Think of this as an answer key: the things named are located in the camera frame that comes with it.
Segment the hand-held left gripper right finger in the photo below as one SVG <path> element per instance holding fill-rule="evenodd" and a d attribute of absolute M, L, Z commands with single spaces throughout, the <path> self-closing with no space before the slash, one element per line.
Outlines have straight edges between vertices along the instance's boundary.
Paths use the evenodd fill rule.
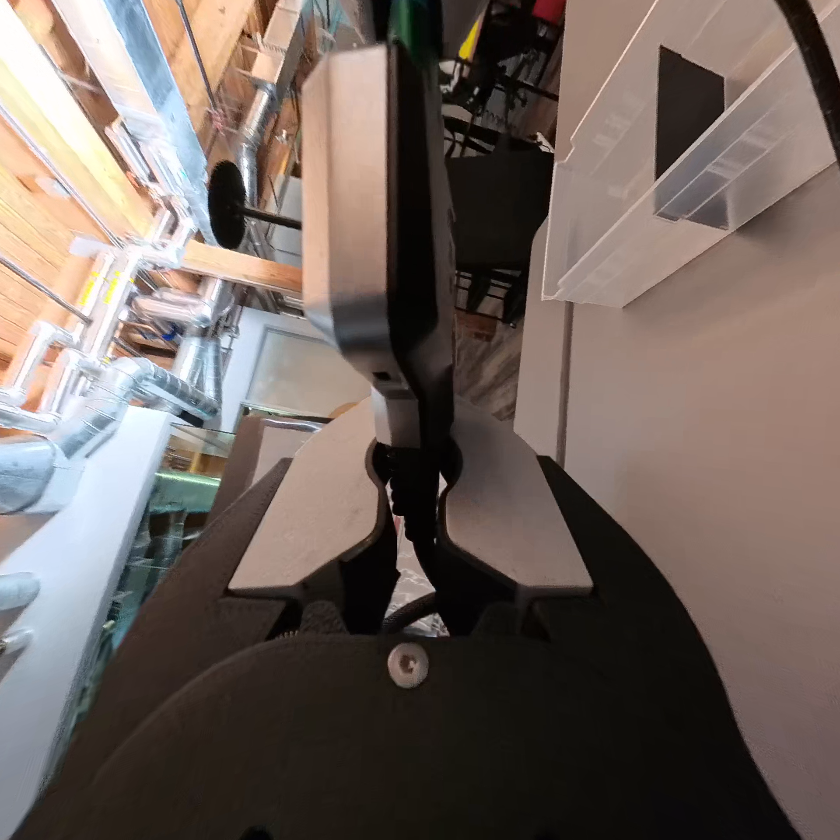
<path fill-rule="evenodd" d="M 444 543 L 515 599 L 589 595 L 593 581 L 536 453 L 493 416 L 456 416 Z"/>

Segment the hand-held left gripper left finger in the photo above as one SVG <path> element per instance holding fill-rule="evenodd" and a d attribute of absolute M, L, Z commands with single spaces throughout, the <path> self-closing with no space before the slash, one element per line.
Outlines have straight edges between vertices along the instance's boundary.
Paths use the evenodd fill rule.
<path fill-rule="evenodd" d="M 233 594 L 350 599 L 381 586 L 391 597 L 396 528 L 376 446 L 370 397 L 310 436 L 233 573 Z"/>

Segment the clear plastic organizer box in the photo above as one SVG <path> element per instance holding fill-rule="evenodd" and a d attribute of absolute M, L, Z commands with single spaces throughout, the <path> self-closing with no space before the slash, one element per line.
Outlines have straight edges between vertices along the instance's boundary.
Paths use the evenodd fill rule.
<path fill-rule="evenodd" d="M 723 114 L 658 179 L 658 49 L 724 76 Z M 553 170 L 542 299 L 623 308 L 837 162 L 776 2 L 652 2 Z"/>

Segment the silver insulated pipes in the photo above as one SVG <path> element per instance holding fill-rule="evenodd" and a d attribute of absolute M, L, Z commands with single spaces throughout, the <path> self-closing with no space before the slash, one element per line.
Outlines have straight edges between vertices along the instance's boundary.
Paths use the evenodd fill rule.
<path fill-rule="evenodd" d="M 73 330 L 36 321 L 2 382 L 2 515 L 55 513 L 75 495 L 88 458 L 121 425 L 133 402 L 162 404 L 199 422 L 222 406 L 222 347 L 215 328 L 229 307 L 222 280 L 197 294 L 157 290 L 131 301 L 139 270 L 177 268 L 184 245 L 103 248 Z M 149 359 L 113 359 L 109 350 L 123 316 L 184 329 L 175 371 Z"/>

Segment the black disc-topped stand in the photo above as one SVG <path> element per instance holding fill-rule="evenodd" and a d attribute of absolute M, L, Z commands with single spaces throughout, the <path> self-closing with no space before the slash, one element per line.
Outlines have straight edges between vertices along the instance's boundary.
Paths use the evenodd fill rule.
<path fill-rule="evenodd" d="M 215 164 L 207 187 L 207 212 L 216 241 L 230 250 L 242 245 L 249 220 L 302 230 L 299 220 L 248 205 L 244 178 L 233 161 Z"/>

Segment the black divider card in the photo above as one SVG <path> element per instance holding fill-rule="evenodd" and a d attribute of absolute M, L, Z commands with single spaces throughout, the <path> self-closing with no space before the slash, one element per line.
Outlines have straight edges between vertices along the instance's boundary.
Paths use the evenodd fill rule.
<path fill-rule="evenodd" d="M 654 177 L 658 179 L 723 114 L 725 78 L 660 46 Z"/>

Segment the small silver spiral duct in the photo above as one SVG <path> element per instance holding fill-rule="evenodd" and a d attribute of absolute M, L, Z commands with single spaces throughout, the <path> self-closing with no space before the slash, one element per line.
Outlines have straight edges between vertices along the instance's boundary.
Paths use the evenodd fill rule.
<path fill-rule="evenodd" d="M 257 207 L 259 198 L 258 151 L 277 113 L 277 85 L 257 80 L 250 104 L 238 124 L 234 149 L 235 162 L 245 187 L 246 202 L 253 208 Z"/>

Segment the large silver ventilation duct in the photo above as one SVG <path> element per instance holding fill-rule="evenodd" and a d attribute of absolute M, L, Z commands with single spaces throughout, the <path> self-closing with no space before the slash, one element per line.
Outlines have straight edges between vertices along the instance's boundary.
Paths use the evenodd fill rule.
<path fill-rule="evenodd" d="M 163 194 L 176 196 L 204 242 L 216 246 L 207 206 L 207 159 L 144 4 L 54 5 Z"/>

